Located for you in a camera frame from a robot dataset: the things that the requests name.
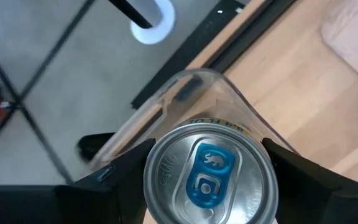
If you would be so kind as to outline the clear plastic bin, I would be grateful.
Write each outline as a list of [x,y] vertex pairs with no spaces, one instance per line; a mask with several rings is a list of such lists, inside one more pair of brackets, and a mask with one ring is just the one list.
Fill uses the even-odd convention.
[[270,138],[288,150],[293,149],[227,77],[199,68],[179,72],[163,84],[99,150],[87,174],[147,139],[160,139],[188,120],[203,118],[213,123],[221,121],[256,141]]
[[337,0],[321,25],[323,42],[358,73],[358,0]]

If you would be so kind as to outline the blue silver Red Bull can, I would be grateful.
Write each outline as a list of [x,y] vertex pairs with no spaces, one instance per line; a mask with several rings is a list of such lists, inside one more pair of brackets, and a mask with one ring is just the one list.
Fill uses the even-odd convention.
[[274,224],[278,182],[261,143],[223,119],[188,120],[161,137],[144,170],[157,224]]

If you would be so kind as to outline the black aluminium table frame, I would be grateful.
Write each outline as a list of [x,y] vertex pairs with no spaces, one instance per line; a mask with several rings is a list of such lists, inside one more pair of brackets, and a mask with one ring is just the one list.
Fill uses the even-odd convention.
[[[168,86],[168,78],[176,73],[192,68],[208,68],[219,73],[225,72],[239,56],[250,48],[268,28],[297,0],[220,0],[209,12],[201,24],[184,41],[179,49],[163,65],[157,74],[146,84],[131,102],[137,112],[148,106],[151,101],[162,94]],[[243,9],[250,9],[250,15],[240,18]],[[80,155],[85,161],[91,161],[99,151],[106,152],[108,159],[138,145],[144,135],[144,128],[149,128],[152,121],[162,118],[164,111],[173,112],[175,121],[189,112],[206,90],[194,96],[196,87],[202,84],[201,78],[191,78],[175,92],[169,101],[168,109],[152,109],[152,118],[139,128],[135,135],[113,137],[115,133],[103,133],[84,136],[78,141]]]

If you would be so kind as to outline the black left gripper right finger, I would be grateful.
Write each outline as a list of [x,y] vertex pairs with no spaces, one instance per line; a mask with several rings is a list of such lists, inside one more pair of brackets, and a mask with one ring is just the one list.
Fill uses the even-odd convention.
[[358,224],[358,182],[262,140],[275,170],[279,224]]

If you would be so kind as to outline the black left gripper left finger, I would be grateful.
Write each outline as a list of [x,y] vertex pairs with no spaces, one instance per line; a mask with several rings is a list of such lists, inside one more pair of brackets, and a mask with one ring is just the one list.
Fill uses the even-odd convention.
[[143,174],[155,145],[148,139],[109,164],[57,188],[62,224],[141,224],[146,210]]

